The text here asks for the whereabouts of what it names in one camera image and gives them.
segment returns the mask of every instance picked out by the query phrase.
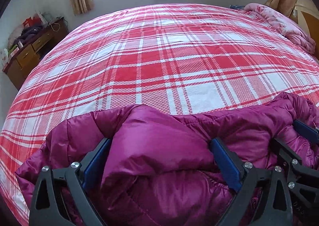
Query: wooden cabinet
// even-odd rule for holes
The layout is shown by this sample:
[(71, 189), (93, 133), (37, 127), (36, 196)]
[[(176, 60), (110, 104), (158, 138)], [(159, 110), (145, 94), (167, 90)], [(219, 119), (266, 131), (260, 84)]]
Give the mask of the wooden cabinet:
[(20, 49), (4, 67), (3, 72), (19, 90), (30, 72), (40, 63), (40, 59), (67, 34), (68, 29), (63, 18), (55, 21)]

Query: desk drawer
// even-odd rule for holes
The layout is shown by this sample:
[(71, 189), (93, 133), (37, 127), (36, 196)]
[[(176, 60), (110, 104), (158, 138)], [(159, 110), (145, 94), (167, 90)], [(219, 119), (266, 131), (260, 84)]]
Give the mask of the desk drawer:
[(28, 45), (18, 56), (17, 61), (20, 66), (25, 67), (28, 62), (33, 58), (35, 51), (33, 50), (31, 45)]
[(52, 39), (51, 32), (46, 32), (45, 34), (43, 34), (32, 44), (34, 51), (37, 52), (38, 50), (40, 50), (50, 39)]
[(27, 78), (30, 72), (39, 64), (38, 55), (34, 54), (28, 64), (22, 68), (21, 72), (24, 78)]

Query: pink comforter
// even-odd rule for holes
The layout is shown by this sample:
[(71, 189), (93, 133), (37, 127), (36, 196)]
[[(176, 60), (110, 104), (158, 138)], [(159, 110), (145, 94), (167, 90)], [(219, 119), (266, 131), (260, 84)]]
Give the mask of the pink comforter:
[(245, 11), (260, 17), (274, 27), (282, 36), (286, 37), (293, 44), (300, 46), (304, 51), (313, 55), (316, 43), (306, 34), (293, 20), (278, 13), (276, 10), (262, 4), (248, 4)]

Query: purple clothing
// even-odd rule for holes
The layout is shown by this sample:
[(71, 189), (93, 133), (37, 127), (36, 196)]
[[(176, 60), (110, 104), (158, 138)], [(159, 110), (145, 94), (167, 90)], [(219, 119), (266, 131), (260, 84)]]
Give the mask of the purple clothing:
[[(209, 141), (220, 137), (243, 161), (270, 169), (277, 157), (268, 144), (277, 137), (304, 165), (317, 169), (318, 146), (295, 132), (295, 119), (319, 126), (319, 111), (309, 100), (285, 92), (266, 105), (204, 114), (171, 116), (145, 105), (95, 111), (56, 126), (16, 176), (30, 207), (44, 165), (67, 167), (102, 138), (113, 138), (102, 182), (89, 194), (107, 223), (211, 226), (233, 195), (214, 164)], [(242, 225), (249, 222), (257, 201), (256, 194)], [(71, 204), (70, 210), (81, 224)]]

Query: bed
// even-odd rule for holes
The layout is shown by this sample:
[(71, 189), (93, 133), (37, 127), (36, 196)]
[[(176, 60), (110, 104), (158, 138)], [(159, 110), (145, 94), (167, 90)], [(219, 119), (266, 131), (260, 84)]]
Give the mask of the bed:
[(192, 114), (263, 104), (279, 92), (319, 105), (314, 56), (243, 10), (152, 5), (91, 20), (30, 73), (0, 135), (0, 190), (21, 225), (29, 211), (14, 172), (61, 121), (147, 104)]

